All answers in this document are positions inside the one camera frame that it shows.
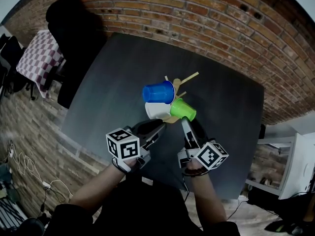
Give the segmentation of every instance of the brick wall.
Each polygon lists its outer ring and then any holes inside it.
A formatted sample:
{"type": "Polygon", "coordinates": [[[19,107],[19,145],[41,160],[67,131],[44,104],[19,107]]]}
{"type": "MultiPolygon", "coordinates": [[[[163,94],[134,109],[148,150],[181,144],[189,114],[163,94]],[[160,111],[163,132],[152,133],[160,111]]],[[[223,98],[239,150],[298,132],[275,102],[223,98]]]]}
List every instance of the brick wall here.
{"type": "MultiPolygon", "coordinates": [[[[27,45],[56,0],[22,0],[5,27],[27,45]]],[[[263,122],[315,108],[314,22],[295,0],[82,0],[107,35],[139,35],[214,59],[265,87],[263,122]]]]}

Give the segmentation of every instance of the forearm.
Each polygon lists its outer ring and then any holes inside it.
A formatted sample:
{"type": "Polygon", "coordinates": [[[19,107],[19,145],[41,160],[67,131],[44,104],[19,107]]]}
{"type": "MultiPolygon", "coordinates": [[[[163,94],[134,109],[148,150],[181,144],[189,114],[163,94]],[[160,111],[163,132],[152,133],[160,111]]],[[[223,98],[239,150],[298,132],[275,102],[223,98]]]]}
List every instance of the forearm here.
{"type": "Polygon", "coordinates": [[[218,222],[226,221],[221,200],[217,197],[208,174],[191,178],[200,223],[205,229],[218,222]]]}
{"type": "Polygon", "coordinates": [[[94,214],[124,176],[124,173],[114,165],[109,165],[104,171],[81,187],[70,200],[70,204],[83,207],[94,214]]]}

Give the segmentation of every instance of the black sleeve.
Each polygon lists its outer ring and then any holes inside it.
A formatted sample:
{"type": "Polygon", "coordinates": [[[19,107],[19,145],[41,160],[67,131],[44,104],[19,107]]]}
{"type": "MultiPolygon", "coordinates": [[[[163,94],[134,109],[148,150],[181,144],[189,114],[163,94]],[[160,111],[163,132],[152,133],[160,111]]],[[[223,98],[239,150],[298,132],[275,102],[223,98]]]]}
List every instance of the black sleeve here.
{"type": "Polygon", "coordinates": [[[44,236],[90,235],[93,218],[79,206],[63,204],[56,206],[44,236]]]}
{"type": "Polygon", "coordinates": [[[217,236],[217,235],[229,235],[229,236],[240,236],[237,225],[234,222],[226,221],[220,222],[215,225],[209,227],[209,229],[205,230],[209,235],[217,236]]]}

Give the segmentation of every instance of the plastic cup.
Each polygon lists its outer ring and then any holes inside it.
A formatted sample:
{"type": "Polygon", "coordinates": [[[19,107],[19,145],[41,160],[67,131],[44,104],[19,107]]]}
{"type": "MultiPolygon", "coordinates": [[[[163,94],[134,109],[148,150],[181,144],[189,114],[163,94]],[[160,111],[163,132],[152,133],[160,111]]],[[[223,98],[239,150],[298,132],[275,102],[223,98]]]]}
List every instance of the plastic cup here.
{"type": "Polygon", "coordinates": [[[182,98],[175,100],[171,106],[171,115],[178,118],[186,116],[190,121],[196,117],[197,111],[188,105],[182,98]]]}
{"type": "Polygon", "coordinates": [[[149,103],[145,104],[147,115],[150,119],[164,119],[170,117],[171,105],[165,103],[149,103]]]}
{"type": "Polygon", "coordinates": [[[171,104],[175,98],[175,89],[170,81],[146,85],[142,90],[145,102],[171,104]]]}

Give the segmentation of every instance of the wooden stick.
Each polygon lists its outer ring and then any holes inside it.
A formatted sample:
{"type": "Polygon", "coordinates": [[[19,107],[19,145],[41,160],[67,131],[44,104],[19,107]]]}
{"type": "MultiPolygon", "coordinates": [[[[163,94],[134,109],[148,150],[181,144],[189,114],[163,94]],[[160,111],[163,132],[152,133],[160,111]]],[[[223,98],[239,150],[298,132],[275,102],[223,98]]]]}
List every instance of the wooden stick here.
{"type": "Polygon", "coordinates": [[[188,80],[191,80],[193,77],[197,76],[198,74],[199,74],[199,72],[195,72],[194,74],[191,74],[189,77],[182,80],[181,85],[184,84],[185,82],[187,82],[188,80]]]}
{"type": "Polygon", "coordinates": [[[177,95],[176,97],[177,97],[177,98],[181,98],[181,97],[184,96],[186,93],[187,93],[187,92],[185,91],[185,92],[181,93],[180,95],[177,95]]]}

